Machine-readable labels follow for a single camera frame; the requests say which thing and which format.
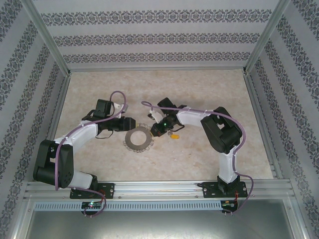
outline robotic arm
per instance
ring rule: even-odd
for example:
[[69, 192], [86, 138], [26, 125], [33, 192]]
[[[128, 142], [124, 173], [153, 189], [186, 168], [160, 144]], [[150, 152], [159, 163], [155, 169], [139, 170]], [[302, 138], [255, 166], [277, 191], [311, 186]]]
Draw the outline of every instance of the robotic arm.
[[[159, 107], [177, 108], [169, 98], [165, 98], [158, 103]], [[181, 105], [178, 109], [185, 111], [162, 110], [166, 115], [164, 118], [156, 111], [150, 111], [149, 117], [157, 122], [153, 124], [151, 133], [153, 136], [162, 136], [167, 131], [176, 132], [186, 124], [203, 127], [211, 146], [219, 152], [219, 173], [217, 177], [218, 188], [227, 195], [236, 188], [240, 181], [239, 176], [234, 172], [233, 152], [240, 143], [242, 131], [233, 121], [224, 117], [208, 113], [197, 113], [187, 111], [190, 107]], [[223, 107], [218, 107], [214, 112], [230, 116], [228, 111]], [[178, 130], [172, 130], [175, 125], [179, 125]]]
[[[103, 120], [111, 117], [111, 108], [114, 108], [112, 115], [118, 113], [123, 105], [118, 105], [111, 101], [98, 100], [95, 110], [91, 110], [79, 125], [85, 123]], [[83, 126], [79, 130], [71, 134], [63, 143], [59, 153], [58, 165], [58, 185], [60, 188], [84, 188], [96, 191], [98, 188], [97, 176], [80, 172], [74, 169], [73, 157], [75, 153], [90, 139], [99, 135], [103, 130], [109, 131], [129, 131], [136, 127], [136, 122], [133, 118], [122, 117], [119, 114], [116, 118], [93, 123]], [[55, 140], [44, 140], [41, 142], [36, 163], [33, 171], [33, 178], [36, 181], [55, 185], [55, 163], [51, 162], [55, 158], [59, 143], [65, 137], [57, 138]]]

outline patterned wallpaper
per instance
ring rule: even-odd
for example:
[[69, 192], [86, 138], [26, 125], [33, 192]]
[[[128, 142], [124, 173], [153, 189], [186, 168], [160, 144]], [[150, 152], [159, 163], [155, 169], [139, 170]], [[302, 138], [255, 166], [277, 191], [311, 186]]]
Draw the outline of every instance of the patterned wallpaper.
[[311, 238], [319, 238], [318, 0], [293, 0], [251, 78], [282, 172]]
[[35, 0], [68, 67], [243, 67], [278, 0]]
[[32, 180], [64, 74], [18, 0], [0, 3], [0, 239]]

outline beige surface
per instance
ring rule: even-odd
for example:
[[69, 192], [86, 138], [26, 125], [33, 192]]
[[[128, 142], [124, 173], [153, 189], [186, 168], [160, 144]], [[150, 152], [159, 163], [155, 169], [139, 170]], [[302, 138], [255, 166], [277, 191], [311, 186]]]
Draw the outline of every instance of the beige surface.
[[[169, 97], [179, 105], [197, 109], [225, 107], [247, 132], [247, 142], [238, 152], [238, 172], [255, 179], [273, 178], [259, 134], [241, 70], [202, 71], [118, 71], [73, 73], [56, 136], [72, 130], [98, 99], [109, 99], [111, 92], [123, 91], [129, 108], [124, 114], [152, 126], [148, 107]], [[114, 102], [121, 104], [121, 95]], [[108, 136], [107, 131], [99, 137]], [[92, 139], [75, 155], [75, 167], [98, 176], [99, 180], [206, 180], [218, 175], [217, 152], [200, 127], [187, 125], [171, 139], [156, 137], [153, 147], [143, 153], [123, 146], [125, 132], [109, 139]]]

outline purple cable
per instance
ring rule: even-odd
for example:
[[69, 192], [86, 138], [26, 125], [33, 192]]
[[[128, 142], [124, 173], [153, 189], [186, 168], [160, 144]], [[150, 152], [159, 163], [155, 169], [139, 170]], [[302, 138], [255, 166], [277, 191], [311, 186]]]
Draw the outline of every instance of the purple cable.
[[241, 143], [238, 145], [238, 147], [234, 150], [234, 153], [233, 153], [233, 170], [235, 172], [235, 174], [237, 174], [238, 176], [241, 176], [241, 177], [246, 177], [246, 178], [249, 178], [251, 180], [251, 188], [249, 190], [249, 193], [246, 197], [246, 199], [244, 200], [244, 202], [242, 203], [242, 205], [235, 211], [233, 212], [232, 214], [235, 214], [237, 213], [245, 204], [246, 202], [248, 201], [253, 189], [254, 189], [254, 179], [249, 176], [249, 175], [245, 175], [245, 174], [241, 174], [241, 173], [237, 173], [236, 171], [236, 168], [235, 168], [235, 154], [236, 152], [244, 145], [245, 141], [246, 141], [246, 131], [244, 129], [244, 127], [241, 125], [240, 122], [238, 122], [237, 120], [235, 120], [234, 118], [228, 116], [228, 115], [224, 115], [224, 114], [221, 114], [221, 113], [217, 113], [217, 112], [214, 112], [214, 111], [202, 111], [202, 110], [196, 110], [196, 109], [192, 109], [192, 108], [188, 108], [188, 109], [178, 109], [178, 108], [168, 108], [168, 107], [159, 107], [159, 106], [153, 106], [150, 102], [147, 102], [147, 101], [142, 101], [141, 104], [143, 106], [147, 106], [147, 107], [151, 107], [152, 109], [153, 108], [156, 108], [156, 109], [161, 109], [161, 110], [174, 110], [174, 111], [190, 111], [190, 112], [197, 112], [197, 113], [208, 113], [208, 114], [212, 114], [212, 115], [216, 115], [216, 116], [220, 116], [220, 117], [224, 117], [226, 119], [229, 119], [231, 121], [233, 121], [235, 124], [238, 125], [238, 127], [241, 129], [242, 133], [243, 133], [243, 140], [241, 141]]
[[[110, 95], [110, 101], [112, 101], [112, 96], [113, 96], [115, 93], [120, 93], [120, 94], [122, 94], [122, 96], [123, 96], [123, 98], [124, 98], [123, 107], [122, 107], [122, 109], [121, 109], [118, 113], [116, 113], [115, 115], [113, 115], [113, 116], [111, 116], [111, 117], [109, 117], [109, 118], [107, 118], [107, 119], [100, 119], [100, 120], [97, 120], [97, 121], [93, 121], [93, 122], [89, 122], [89, 123], [85, 123], [85, 124], [83, 124], [83, 125], [77, 126], [75, 129], [73, 129], [72, 131], [70, 131], [70, 132], [61, 140], [61, 142], [59, 143], [58, 148], [57, 148], [57, 150], [56, 150], [56, 155], [55, 155], [54, 184], [55, 184], [55, 190], [56, 190], [56, 191], [59, 190], [59, 183], [58, 183], [58, 176], [59, 176], [59, 175], [58, 175], [58, 163], [59, 163], [59, 152], [60, 152], [60, 149], [61, 149], [62, 144], [66, 141], [66, 139], [67, 139], [70, 135], [72, 135], [75, 131], [77, 131], [78, 129], [80, 129], [80, 128], [84, 127], [84, 126], [87, 126], [87, 125], [90, 125], [90, 124], [94, 124], [94, 123], [100, 123], [100, 122], [108, 121], [108, 120], [114, 119], [115, 117], [119, 116], [119, 115], [122, 113], [122, 111], [123, 111], [123, 110], [126, 108], [126, 106], [127, 106], [127, 104], [126, 104], [126, 96], [125, 96], [125, 94], [124, 94], [123, 92], [121, 92], [121, 91], [114, 91], [114, 92], [112, 92], [111, 95]], [[104, 199], [105, 204], [104, 204], [103, 208], [102, 208], [100, 211], [98, 211], [96, 214], [94, 214], [94, 215], [92, 215], [92, 216], [90, 216], [90, 217], [95, 217], [95, 216], [99, 215], [99, 214], [105, 209], [105, 207], [106, 207], [106, 198], [105, 198], [105, 196], [104, 196], [102, 193], [99, 193], [99, 192], [96, 192], [96, 191], [93, 191], [93, 190], [90, 190], [90, 189], [84, 189], [84, 188], [76, 188], [76, 189], [77, 189], [77, 190], [82, 190], [82, 191], [87, 191], [87, 192], [96, 193], [96, 194], [102, 196], [102, 198]]]

